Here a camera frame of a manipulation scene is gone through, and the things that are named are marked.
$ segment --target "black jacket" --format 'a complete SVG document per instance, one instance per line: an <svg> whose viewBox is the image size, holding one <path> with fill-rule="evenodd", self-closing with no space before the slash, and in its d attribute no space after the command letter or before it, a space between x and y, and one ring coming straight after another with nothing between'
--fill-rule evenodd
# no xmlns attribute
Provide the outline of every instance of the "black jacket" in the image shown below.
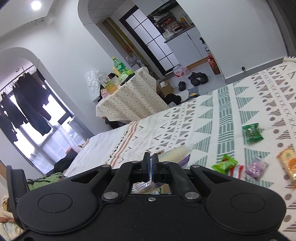
<svg viewBox="0 0 296 241"><path fill-rule="evenodd" d="M13 87L13 93L18 106L29 120L31 126L37 130L42 136L49 133L51 127L47 121L30 105L30 103L22 95L19 87Z"/></svg>
<svg viewBox="0 0 296 241"><path fill-rule="evenodd" d="M11 121L9 120L8 116L4 113L4 109L1 106L0 106L0 128L10 142L13 143L18 141L16 136L17 132L14 130Z"/></svg>
<svg viewBox="0 0 296 241"><path fill-rule="evenodd" d="M21 111L15 106L15 104L10 100L6 93L1 94L2 105L4 110L6 110L7 115L15 128L19 128L23 123L27 124L28 120L21 113Z"/></svg>
<svg viewBox="0 0 296 241"><path fill-rule="evenodd" d="M17 84L20 87L20 91L24 98L30 103L30 105L47 120L51 119L51 116L43 108L43 105L48 104L48 97L50 93L44 89L29 73L25 74L25 77L19 77Z"/></svg>

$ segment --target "biscuit package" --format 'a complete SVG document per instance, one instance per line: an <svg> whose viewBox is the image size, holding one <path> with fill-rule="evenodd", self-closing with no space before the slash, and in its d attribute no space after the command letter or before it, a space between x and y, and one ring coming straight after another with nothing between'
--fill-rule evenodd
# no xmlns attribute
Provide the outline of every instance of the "biscuit package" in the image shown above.
<svg viewBox="0 0 296 241"><path fill-rule="evenodd" d="M283 166L291 182L296 183L296 154L292 146L283 150L276 158Z"/></svg>

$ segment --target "ceiling light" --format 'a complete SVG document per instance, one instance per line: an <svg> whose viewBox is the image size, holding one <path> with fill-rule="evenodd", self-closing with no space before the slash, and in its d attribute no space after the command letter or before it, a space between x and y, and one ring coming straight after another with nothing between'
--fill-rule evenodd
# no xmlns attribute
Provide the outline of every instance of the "ceiling light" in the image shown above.
<svg viewBox="0 0 296 241"><path fill-rule="evenodd" d="M41 8L41 2L34 1L34 2L31 3L31 6L32 6L33 10L38 10L38 9Z"/></svg>

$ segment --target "green plastic bottle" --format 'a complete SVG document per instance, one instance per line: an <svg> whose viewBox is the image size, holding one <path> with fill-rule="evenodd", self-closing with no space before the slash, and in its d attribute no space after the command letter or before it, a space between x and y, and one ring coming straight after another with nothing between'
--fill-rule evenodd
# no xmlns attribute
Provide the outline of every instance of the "green plastic bottle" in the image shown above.
<svg viewBox="0 0 296 241"><path fill-rule="evenodd" d="M123 62L116 59L115 57L112 57L112 60L114 62L114 67L122 74L123 72L127 71L126 66Z"/></svg>

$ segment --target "purple snack package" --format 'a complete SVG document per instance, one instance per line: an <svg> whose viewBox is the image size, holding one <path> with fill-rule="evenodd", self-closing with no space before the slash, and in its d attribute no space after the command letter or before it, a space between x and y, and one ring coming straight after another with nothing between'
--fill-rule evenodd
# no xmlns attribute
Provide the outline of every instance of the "purple snack package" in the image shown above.
<svg viewBox="0 0 296 241"><path fill-rule="evenodd" d="M189 162L189 159L190 159L190 154L187 157L185 157L182 161L179 161L178 164L180 166L184 166L186 163Z"/></svg>
<svg viewBox="0 0 296 241"><path fill-rule="evenodd" d="M247 179L258 181L267 166L267 163L262 160L261 156L256 157L252 160L252 163L245 169L244 177Z"/></svg>

